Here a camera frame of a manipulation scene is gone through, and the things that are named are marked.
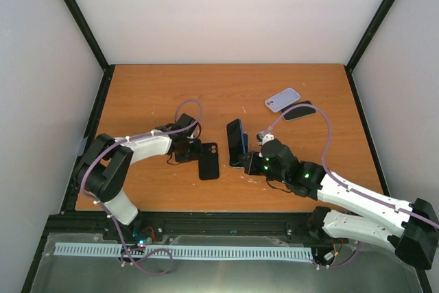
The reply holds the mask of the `black phone case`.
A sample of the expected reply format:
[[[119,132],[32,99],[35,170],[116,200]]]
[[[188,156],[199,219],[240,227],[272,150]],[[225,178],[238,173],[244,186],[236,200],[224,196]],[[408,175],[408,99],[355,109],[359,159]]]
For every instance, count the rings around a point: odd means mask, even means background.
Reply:
[[[198,159],[200,180],[216,180],[220,177],[219,153],[216,143],[203,143]]]

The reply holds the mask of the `dark blue phone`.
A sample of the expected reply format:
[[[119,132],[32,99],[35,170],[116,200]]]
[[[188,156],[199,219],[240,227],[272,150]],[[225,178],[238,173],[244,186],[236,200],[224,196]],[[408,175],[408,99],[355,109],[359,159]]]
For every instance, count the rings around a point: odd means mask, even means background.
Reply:
[[[234,119],[226,125],[229,165],[241,167],[239,156],[247,152],[246,140],[240,119]]]

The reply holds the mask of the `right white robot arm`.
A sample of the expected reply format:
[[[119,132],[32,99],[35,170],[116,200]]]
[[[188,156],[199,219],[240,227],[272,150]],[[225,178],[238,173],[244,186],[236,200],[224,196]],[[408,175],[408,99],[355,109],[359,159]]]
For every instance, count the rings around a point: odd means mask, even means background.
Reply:
[[[308,221],[316,239],[346,238],[380,246],[421,270],[433,266],[438,248],[438,217],[430,202],[385,196],[356,185],[325,165],[299,161],[278,139],[239,157],[246,174],[284,184],[284,191],[345,209],[316,208]]]

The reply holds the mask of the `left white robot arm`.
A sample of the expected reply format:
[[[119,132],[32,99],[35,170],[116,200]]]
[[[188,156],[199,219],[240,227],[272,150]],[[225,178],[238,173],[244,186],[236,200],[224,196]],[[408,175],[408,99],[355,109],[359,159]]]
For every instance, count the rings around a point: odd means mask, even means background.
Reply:
[[[145,134],[119,138],[100,134],[75,167],[73,178],[81,193],[119,222],[118,230],[126,239],[136,239],[142,234],[143,223],[136,218],[138,208],[123,190],[129,167],[153,156],[172,154],[192,161],[200,153],[196,132],[201,132],[199,121],[184,113],[175,123]]]

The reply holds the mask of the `white phone black screen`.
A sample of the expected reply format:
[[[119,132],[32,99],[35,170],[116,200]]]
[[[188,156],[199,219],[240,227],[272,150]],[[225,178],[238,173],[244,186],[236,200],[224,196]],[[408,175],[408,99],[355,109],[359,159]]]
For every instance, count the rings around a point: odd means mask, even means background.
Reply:
[[[293,110],[288,110],[292,106],[300,105],[300,107],[295,108]],[[310,108],[309,105],[311,105],[311,102],[309,100],[302,101],[302,102],[295,102],[294,104],[291,104],[289,106],[286,106],[285,108],[281,109],[281,113],[283,116],[283,119],[285,121],[291,121],[295,120],[301,117],[306,117],[308,115],[312,115],[316,112],[314,108]]]

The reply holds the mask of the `lavender phone case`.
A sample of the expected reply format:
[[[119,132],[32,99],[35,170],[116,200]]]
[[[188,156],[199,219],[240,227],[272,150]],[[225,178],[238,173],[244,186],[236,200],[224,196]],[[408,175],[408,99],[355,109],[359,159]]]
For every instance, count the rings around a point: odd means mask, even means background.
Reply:
[[[300,99],[300,97],[301,95],[297,91],[289,87],[267,98],[264,101],[264,104],[273,113],[277,113],[281,111],[283,108],[285,108],[286,106],[289,106],[294,102],[297,102]]]

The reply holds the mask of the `left controller board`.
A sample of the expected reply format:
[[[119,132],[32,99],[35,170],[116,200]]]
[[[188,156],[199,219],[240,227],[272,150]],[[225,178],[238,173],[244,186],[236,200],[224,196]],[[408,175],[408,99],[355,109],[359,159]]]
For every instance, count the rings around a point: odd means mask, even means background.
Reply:
[[[150,245],[156,241],[156,234],[154,229],[149,226],[133,233],[133,238],[135,238],[139,248],[145,248],[147,245]]]

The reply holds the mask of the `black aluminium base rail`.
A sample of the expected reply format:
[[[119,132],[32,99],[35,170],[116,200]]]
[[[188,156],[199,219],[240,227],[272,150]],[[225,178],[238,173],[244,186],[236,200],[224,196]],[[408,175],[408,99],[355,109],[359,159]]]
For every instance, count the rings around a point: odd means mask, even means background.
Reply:
[[[331,241],[361,241],[368,244],[376,239],[394,248],[400,237],[375,220],[358,215],[336,214],[327,207],[311,213],[173,213],[142,212],[130,225],[116,228],[102,212],[67,211],[49,216],[43,234],[100,233],[106,240],[124,239],[135,244],[133,233],[151,226],[156,242],[169,236],[251,236],[273,237],[290,244],[326,246]]]

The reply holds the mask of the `left black table rail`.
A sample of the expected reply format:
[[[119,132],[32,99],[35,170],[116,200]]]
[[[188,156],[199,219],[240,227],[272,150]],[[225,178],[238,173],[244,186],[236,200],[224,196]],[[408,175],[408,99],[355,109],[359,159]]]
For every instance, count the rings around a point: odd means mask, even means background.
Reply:
[[[87,121],[84,136],[79,146],[78,155],[76,157],[67,189],[60,207],[60,214],[62,215],[67,211],[75,210],[78,195],[80,194],[80,184],[75,178],[75,170],[85,151],[89,148],[90,144],[95,138],[115,68],[116,65],[110,65],[109,68],[104,71],[99,84],[97,95],[95,97],[95,101],[93,102],[93,107]]]

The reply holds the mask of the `right black frame post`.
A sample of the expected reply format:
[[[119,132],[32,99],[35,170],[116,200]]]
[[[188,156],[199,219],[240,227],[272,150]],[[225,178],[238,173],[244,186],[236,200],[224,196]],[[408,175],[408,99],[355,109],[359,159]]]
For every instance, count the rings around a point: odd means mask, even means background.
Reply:
[[[347,64],[345,65],[345,69],[347,74],[352,74],[355,70],[355,67],[358,65],[371,41],[373,40],[375,34],[380,28],[381,24],[384,22],[388,12],[394,5],[396,0],[382,0],[377,8],[375,14],[370,20],[366,30],[364,31],[362,37],[359,40],[353,54],[349,58]]]

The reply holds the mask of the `black frame post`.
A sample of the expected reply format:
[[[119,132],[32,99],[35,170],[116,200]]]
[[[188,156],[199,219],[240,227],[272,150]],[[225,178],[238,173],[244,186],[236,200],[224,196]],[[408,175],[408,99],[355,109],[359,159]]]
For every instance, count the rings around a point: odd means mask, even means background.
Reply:
[[[78,3],[76,0],[63,0],[66,7],[68,8],[73,20],[75,21],[77,27],[82,33],[84,40],[86,41],[89,49],[94,55],[96,61],[101,67],[102,71],[107,71],[110,68],[107,59],[105,58],[104,53],[99,46],[97,39],[95,38],[92,30],[86,21],[85,16],[83,15]]]
[[[388,12],[394,5],[396,0],[382,0],[377,8],[375,14],[370,20],[366,30],[364,31],[362,37],[359,40],[353,54],[349,58],[347,64],[345,65],[345,69],[347,74],[352,74],[355,70],[355,67],[358,65],[371,41],[373,40],[375,34],[380,28],[381,24],[384,22]]]

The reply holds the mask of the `left black frame post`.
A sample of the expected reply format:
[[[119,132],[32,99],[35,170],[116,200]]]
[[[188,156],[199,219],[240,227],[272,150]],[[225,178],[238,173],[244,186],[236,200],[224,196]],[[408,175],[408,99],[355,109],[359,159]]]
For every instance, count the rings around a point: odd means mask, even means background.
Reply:
[[[78,3],[76,0],[63,0],[66,7],[68,8],[73,20],[75,21],[77,27],[82,33],[84,40],[86,41],[89,49],[94,55],[96,61],[101,67],[102,71],[107,71],[110,68],[107,59],[105,58],[104,53],[99,46],[97,39],[95,38],[92,30],[86,21],[85,16],[83,15]]]

